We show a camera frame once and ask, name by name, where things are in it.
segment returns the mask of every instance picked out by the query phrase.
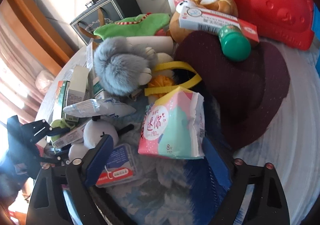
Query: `yellow strap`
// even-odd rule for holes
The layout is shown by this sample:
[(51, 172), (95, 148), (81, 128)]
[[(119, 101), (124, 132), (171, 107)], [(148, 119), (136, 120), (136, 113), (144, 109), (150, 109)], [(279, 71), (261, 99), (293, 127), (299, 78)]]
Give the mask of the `yellow strap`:
[(182, 62), (182, 61), (172, 61), (172, 62), (158, 64), (157, 66), (155, 66), (155, 68), (153, 69), (152, 72), (157, 72), (157, 71), (161, 71), (161, 70), (173, 70), (173, 69), (189, 70), (189, 71), (195, 73), (196, 75), (193, 78), (191, 78), (190, 80), (188, 80), (187, 82), (182, 83), (180, 85), (167, 86), (167, 87), (145, 88), (144, 89), (145, 96), (150, 96), (150, 95), (154, 95), (154, 94), (169, 93), (169, 92), (175, 90), (179, 86), (184, 87), (186, 89), (190, 89), (193, 86), (197, 85), (202, 80), (202, 78), (199, 76), (199, 74), (188, 63)]

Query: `green bottle cap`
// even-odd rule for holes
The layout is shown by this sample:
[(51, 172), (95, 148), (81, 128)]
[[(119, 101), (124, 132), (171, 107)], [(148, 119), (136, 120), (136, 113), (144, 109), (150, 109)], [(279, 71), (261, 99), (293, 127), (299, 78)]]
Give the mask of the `green bottle cap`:
[(223, 54), (231, 61), (244, 61), (249, 57), (251, 45), (241, 30), (234, 25), (226, 25), (219, 31)]

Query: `brown plush toy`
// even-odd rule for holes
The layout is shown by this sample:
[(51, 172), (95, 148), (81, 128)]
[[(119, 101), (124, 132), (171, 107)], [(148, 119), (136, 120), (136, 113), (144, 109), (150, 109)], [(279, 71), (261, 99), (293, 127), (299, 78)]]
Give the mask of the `brown plush toy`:
[(184, 6), (206, 8), (238, 16), (238, 9), (234, 0), (184, 0), (177, 5), (176, 12), (173, 14), (169, 24), (169, 31), (167, 32), (167, 35), (171, 36), (177, 43), (181, 43), (185, 37), (193, 32), (193, 30), (183, 29), (179, 26), (180, 12)]

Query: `pink and green package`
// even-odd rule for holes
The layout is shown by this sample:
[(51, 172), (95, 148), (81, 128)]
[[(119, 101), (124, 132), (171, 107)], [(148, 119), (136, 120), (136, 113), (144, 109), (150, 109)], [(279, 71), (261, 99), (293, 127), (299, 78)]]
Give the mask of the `pink and green package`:
[(178, 87), (147, 107), (139, 154), (174, 159), (203, 158), (203, 96)]

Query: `gray fur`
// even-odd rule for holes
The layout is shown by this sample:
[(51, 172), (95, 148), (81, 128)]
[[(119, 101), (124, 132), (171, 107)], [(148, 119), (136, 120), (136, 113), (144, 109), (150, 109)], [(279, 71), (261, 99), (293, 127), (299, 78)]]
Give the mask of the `gray fur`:
[(145, 68), (155, 66), (156, 55), (148, 56), (145, 45), (128, 45), (126, 38), (104, 40), (94, 52), (94, 68), (101, 86), (110, 94), (125, 96), (139, 87)]

